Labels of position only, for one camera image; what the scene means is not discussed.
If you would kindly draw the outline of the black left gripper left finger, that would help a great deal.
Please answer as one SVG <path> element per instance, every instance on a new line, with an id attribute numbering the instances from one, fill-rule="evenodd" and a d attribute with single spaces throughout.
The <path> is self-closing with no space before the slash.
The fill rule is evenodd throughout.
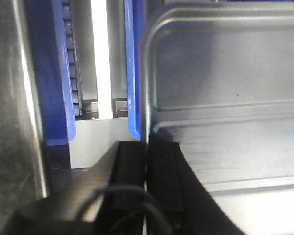
<path id="1" fill-rule="evenodd" d="M 16 210 L 2 234 L 139 234 L 144 166 L 139 142 L 118 141 L 68 186 Z"/>

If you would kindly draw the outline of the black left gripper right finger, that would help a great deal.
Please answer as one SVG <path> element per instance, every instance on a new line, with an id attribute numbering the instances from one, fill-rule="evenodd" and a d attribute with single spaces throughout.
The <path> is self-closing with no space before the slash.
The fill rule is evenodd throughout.
<path id="1" fill-rule="evenodd" d="M 147 190 L 178 235 L 243 234 L 197 179 L 176 142 L 150 142 Z"/>

